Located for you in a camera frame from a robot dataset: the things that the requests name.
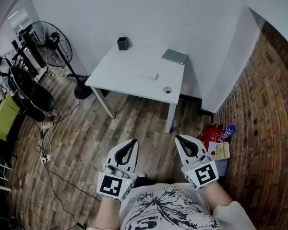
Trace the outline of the grey notebook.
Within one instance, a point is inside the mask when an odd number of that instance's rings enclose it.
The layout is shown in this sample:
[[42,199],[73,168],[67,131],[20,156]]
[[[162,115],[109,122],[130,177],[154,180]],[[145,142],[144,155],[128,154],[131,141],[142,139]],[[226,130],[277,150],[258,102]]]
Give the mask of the grey notebook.
[[188,55],[187,54],[183,54],[180,52],[177,52],[175,50],[171,50],[171,49],[167,49],[165,51],[165,53],[162,55],[163,59],[184,65],[185,62],[188,59]]

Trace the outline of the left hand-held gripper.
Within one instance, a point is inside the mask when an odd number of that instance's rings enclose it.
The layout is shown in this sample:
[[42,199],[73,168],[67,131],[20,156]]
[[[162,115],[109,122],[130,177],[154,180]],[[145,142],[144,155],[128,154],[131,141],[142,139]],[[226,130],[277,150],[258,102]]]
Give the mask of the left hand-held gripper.
[[96,192],[102,197],[124,201],[138,176],[133,173],[137,164],[139,142],[132,138],[113,147],[98,173]]

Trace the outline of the person's right forearm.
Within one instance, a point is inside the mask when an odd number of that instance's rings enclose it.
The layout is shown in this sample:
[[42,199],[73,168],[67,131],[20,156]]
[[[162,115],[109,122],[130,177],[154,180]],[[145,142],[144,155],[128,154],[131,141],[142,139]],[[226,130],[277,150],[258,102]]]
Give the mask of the person's right forearm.
[[199,192],[205,198],[212,213],[218,206],[229,206],[233,202],[218,181],[201,188]]

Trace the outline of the person's black trousers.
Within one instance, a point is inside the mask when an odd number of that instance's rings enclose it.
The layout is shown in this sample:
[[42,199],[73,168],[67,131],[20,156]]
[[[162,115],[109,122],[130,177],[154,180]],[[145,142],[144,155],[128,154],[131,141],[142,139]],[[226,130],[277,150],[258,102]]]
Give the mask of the person's black trousers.
[[151,180],[148,177],[138,177],[137,180],[135,181],[133,188],[138,188],[142,186],[151,186],[154,184],[155,184],[155,181]]

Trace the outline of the blue plastic bottle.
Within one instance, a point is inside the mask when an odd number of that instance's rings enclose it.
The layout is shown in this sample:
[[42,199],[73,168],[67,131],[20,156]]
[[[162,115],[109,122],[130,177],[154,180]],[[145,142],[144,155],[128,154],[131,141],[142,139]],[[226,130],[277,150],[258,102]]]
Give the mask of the blue plastic bottle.
[[226,139],[228,139],[229,137],[231,137],[234,134],[235,130],[236,130],[235,125],[230,125],[230,126],[226,127],[222,131],[219,140],[225,141]]

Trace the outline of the person's left forearm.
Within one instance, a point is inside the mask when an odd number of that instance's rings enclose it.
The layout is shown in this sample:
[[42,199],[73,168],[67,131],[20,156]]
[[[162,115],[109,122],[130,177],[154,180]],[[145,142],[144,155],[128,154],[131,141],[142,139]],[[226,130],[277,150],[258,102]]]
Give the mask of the person's left forearm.
[[93,226],[99,230],[120,230],[120,201],[103,197]]

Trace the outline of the white paper sheet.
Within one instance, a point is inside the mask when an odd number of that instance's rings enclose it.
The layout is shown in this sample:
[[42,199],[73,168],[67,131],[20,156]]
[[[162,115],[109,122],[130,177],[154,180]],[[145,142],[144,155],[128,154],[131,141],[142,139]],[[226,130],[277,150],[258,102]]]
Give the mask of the white paper sheet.
[[228,159],[217,160],[216,159],[216,142],[209,142],[208,153],[210,160],[214,160],[216,163],[216,168],[219,176],[225,176],[227,170]]

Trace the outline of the black background desk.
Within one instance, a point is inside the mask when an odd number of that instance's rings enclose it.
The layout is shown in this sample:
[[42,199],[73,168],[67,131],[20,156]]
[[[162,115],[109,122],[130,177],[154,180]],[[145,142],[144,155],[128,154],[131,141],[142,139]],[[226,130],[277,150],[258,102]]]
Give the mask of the black background desk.
[[48,66],[34,44],[39,39],[38,35],[32,24],[22,29],[17,35],[22,46],[16,48],[12,61],[17,67],[28,71],[36,78],[36,81],[40,81],[47,74]]

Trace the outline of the white table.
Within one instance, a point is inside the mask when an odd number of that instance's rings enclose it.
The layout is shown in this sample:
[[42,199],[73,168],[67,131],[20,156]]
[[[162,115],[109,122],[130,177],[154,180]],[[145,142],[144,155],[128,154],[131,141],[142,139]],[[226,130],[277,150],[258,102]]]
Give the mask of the white table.
[[[169,104],[165,133],[170,133],[176,106],[179,101],[184,65],[162,58],[165,49],[131,46],[119,51],[114,45],[96,66],[85,85],[91,87],[111,118],[115,114],[102,94],[102,89],[142,97]],[[154,70],[159,74],[157,80],[140,77],[139,69]],[[169,86],[172,93],[166,94],[163,88]]]

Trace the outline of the black office chair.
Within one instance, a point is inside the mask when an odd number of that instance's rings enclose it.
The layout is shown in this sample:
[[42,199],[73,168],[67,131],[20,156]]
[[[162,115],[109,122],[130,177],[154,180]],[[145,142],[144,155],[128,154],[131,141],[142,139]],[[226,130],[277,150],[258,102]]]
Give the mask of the black office chair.
[[35,121],[43,122],[46,114],[55,111],[53,96],[25,69],[11,66],[8,84],[16,104]]

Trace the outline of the black square pen holder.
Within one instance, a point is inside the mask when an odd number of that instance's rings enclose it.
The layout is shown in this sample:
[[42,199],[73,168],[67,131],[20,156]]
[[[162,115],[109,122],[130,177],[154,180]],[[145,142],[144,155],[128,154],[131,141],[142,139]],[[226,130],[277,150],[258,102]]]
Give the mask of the black square pen holder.
[[119,51],[126,51],[129,48],[129,39],[128,37],[120,37],[117,40]]

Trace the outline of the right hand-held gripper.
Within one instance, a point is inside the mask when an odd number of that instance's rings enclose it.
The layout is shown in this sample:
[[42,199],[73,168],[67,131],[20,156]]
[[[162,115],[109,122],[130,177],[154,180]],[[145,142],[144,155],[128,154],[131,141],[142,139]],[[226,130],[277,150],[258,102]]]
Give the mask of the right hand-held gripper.
[[[184,177],[196,190],[213,184],[219,179],[215,161],[210,160],[205,146],[199,139],[178,134],[175,137],[175,144],[184,165],[181,168]],[[193,158],[199,159],[187,165]]]

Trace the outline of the beige card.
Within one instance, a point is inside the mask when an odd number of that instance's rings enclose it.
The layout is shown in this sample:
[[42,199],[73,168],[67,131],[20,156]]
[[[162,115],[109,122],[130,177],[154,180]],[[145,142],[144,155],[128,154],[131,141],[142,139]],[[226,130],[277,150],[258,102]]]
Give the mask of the beige card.
[[225,160],[230,158],[229,143],[217,143],[215,146],[215,153],[217,160]]

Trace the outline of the white box with eyeglasses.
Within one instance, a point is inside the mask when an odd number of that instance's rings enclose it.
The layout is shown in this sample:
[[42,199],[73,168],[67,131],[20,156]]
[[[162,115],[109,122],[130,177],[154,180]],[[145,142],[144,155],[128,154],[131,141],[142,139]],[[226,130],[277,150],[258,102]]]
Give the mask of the white box with eyeglasses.
[[156,81],[159,77],[159,74],[156,71],[149,69],[139,69],[137,70],[136,74],[140,77],[144,77],[154,81]]

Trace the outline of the black standing fan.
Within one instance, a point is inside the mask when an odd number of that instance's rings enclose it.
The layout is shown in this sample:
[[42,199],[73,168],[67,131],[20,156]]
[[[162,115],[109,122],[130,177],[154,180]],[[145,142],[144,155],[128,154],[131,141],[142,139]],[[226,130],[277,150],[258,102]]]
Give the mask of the black standing fan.
[[37,36],[37,39],[33,40],[34,47],[44,62],[53,67],[67,67],[77,81],[74,89],[75,97],[77,99],[89,97],[93,93],[92,89],[84,84],[84,80],[78,77],[70,65],[73,53],[65,34],[57,26],[45,21],[32,23],[32,28]]

